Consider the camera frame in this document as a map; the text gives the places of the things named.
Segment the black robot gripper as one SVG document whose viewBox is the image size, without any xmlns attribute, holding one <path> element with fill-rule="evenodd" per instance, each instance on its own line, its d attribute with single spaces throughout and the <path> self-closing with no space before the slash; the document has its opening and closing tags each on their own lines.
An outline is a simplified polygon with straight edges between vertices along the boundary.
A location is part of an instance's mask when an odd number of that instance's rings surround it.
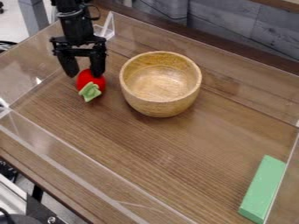
<svg viewBox="0 0 299 224">
<path fill-rule="evenodd" d="M 75 57 L 89 58 L 92 76 L 99 78 L 105 72 L 107 39 L 91 36 L 81 43 L 71 43 L 65 37 L 52 37 L 52 54 L 57 57 L 64 73 L 73 78 L 79 71 Z"/>
</svg>

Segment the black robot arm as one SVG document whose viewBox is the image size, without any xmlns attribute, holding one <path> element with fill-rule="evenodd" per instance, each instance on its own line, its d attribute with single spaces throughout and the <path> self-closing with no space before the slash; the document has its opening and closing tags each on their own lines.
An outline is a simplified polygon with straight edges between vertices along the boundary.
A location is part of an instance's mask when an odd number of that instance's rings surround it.
<svg viewBox="0 0 299 224">
<path fill-rule="evenodd" d="M 89 59 L 89 70 L 95 78 L 105 72 L 107 39 L 95 35 L 92 22 L 100 16 L 89 15 L 85 0 L 51 0 L 56 8 L 56 17 L 60 20 L 63 35 L 51 37 L 52 54 L 57 57 L 60 66 L 69 77 L 80 72 L 76 58 Z"/>
</svg>

